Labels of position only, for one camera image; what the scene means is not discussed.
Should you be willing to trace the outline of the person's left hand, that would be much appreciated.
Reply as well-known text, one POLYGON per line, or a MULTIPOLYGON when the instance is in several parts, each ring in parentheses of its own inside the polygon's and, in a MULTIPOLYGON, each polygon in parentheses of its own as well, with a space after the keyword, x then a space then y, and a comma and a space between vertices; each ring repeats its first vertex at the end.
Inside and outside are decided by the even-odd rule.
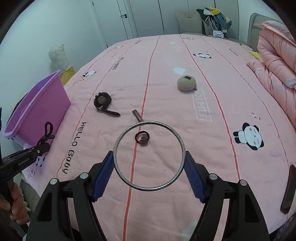
POLYGON ((19 186, 14 182, 11 196, 13 198, 13 204, 10 205, 9 202, 1 197, 1 210, 10 211, 10 218, 16 221, 19 225, 26 224, 30 221, 28 211, 23 205, 23 196, 20 193, 19 186))

